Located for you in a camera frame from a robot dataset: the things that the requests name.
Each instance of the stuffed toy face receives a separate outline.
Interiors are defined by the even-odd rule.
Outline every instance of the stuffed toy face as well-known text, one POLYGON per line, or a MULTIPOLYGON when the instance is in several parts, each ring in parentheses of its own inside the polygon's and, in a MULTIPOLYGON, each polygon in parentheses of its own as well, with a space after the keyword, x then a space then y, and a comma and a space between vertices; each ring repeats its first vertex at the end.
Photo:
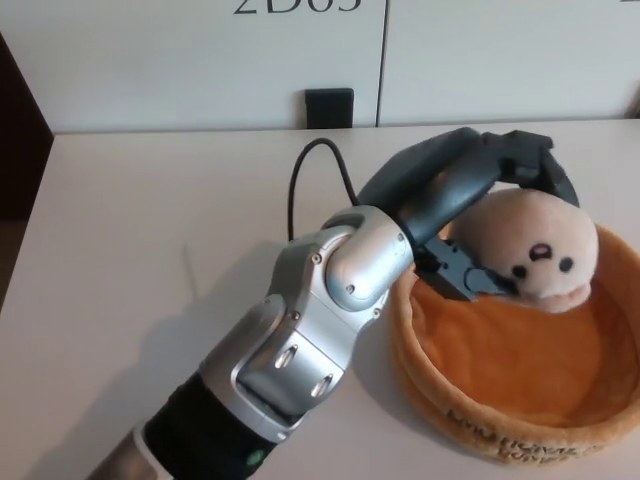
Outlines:
POLYGON ((564 200, 537 190, 499 190, 459 215, 449 232, 479 265, 514 282, 518 293, 508 300, 560 313, 591 294, 596 225, 564 200))

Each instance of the plush bowl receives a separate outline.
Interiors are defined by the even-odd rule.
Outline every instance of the plush bowl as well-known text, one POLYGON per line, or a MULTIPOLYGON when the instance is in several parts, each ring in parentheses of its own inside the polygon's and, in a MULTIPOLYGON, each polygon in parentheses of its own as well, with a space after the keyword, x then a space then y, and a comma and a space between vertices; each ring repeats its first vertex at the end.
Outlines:
POLYGON ((640 424, 640 259, 598 227, 592 295, 562 314, 445 300, 407 271, 393 286, 391 356, 427 421, 520 465, 596 452, 640 424))

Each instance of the white wall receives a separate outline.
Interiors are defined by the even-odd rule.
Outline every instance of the white wall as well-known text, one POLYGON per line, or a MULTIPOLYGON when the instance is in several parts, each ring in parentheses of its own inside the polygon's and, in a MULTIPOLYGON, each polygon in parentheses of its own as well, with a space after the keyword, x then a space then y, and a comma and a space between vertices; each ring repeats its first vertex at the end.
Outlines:
MULTIPOLYGON (((56 132, 291 128, 314 87, 374 124, 385 0, 243 1, 0 0, 0 31, 56 132)), ((620 117, 640 85, 640 2, 390 6, 382 125, 620 117)))
POLYGON ((393 0, 383 125, 619 117, 640 86, 640 3, 393 0))
POLYGON ((374 125, 384 0, 243 1, 0 0, 0 31, 56 132, 290 128, 315 87, 374 125))

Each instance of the dark doorframe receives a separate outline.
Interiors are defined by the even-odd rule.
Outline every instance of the dark doorframe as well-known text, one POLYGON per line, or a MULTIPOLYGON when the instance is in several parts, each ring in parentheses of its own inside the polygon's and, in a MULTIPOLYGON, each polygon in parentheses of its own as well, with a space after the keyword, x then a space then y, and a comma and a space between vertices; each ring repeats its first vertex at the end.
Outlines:
POLYGON ((28 220, 53 133, 0 33, 0 220, 28 220))

